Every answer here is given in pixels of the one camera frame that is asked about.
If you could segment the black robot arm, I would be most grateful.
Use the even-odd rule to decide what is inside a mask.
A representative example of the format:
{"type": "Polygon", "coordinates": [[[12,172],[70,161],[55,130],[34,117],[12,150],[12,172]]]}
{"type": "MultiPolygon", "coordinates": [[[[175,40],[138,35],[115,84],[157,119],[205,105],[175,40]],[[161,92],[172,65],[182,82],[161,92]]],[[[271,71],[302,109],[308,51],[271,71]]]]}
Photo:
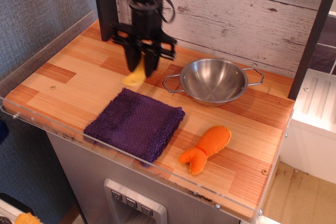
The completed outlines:
{"type": "Polygon", "coordinates": [[[173,6],[170,0],[130,0],[132,23],[111,25],[112,38],[124,47],[128,69],[133,72],[144,57],[145,76],[157,69],[159,59],[175,58],[176,39],[162,30],[163,1],[173,6]]]}

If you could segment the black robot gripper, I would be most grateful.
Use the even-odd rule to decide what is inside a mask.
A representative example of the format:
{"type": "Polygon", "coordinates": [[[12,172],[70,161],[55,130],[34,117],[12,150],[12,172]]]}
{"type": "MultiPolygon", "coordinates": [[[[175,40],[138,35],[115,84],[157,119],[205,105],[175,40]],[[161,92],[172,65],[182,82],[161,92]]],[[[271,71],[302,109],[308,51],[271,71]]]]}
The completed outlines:
{"type": "Polygon", "coordinates": [[[159,58],[175,59],[176,40],[162,30],[163,4],[131,3],[131,24],[113,24],[113,40],[124,47],[128,69],[133,72],[144,53],[145,75],[157,69],[159,58]]]}

